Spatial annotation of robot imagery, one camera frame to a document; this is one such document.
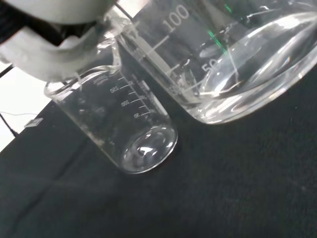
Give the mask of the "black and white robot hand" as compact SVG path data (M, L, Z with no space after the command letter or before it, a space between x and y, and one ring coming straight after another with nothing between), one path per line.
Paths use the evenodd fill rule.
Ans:
M0 60L44 82L77 76L98 57L114 0L2 0Z

